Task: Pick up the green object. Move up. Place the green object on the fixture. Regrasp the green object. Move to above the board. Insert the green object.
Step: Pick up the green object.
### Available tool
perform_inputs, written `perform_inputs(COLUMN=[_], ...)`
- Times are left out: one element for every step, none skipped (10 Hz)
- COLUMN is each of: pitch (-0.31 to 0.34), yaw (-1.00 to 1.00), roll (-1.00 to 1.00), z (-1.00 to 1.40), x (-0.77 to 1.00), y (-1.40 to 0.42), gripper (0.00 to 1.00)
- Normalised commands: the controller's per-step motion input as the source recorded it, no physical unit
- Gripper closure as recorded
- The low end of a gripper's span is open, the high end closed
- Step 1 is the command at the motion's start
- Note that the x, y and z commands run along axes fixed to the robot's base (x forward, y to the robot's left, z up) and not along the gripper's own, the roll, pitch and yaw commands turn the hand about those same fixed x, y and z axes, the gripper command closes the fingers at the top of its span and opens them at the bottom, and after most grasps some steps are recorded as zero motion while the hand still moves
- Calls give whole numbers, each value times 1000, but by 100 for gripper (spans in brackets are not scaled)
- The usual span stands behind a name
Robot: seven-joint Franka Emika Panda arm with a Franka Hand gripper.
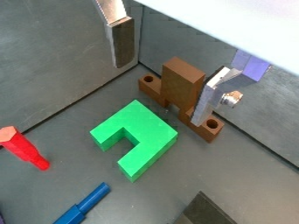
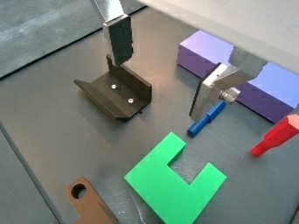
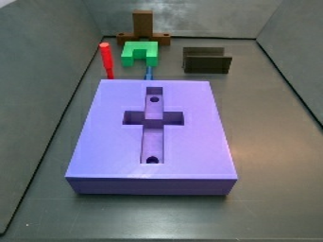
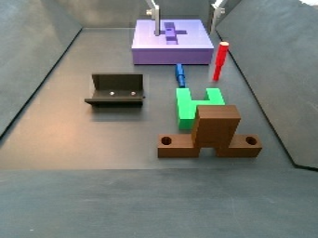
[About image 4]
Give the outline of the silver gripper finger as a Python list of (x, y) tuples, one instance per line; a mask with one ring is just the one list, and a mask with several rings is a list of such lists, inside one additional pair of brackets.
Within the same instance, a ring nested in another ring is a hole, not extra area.
[(146, 0), (149, 4), (148, 14), (152, 16), (152, 19), (156, 21), (156, 30), (154, 34), (161, 34), (161, 7), (156, 4), (154, 0)]
[(217, 27), (218, 18), (225, 13), (225, 4), (226, 0), (216, 0), (216, 2), (212, 4), (213, 9), (213, 18), (212, 18), (212, 28), (210, 31), (214, 32)]

